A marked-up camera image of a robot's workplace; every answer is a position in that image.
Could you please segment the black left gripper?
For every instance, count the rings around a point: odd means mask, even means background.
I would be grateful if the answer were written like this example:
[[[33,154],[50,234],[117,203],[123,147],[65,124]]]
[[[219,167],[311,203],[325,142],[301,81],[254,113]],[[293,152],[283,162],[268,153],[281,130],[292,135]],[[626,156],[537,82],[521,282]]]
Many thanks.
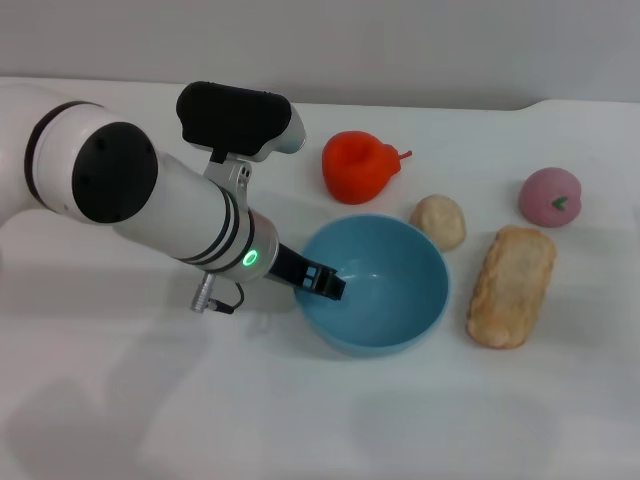
[[[298,252],[279,243],[275,261],[267,278],[330,300],[340,300],[346,282],[328,266],[310,262]]]

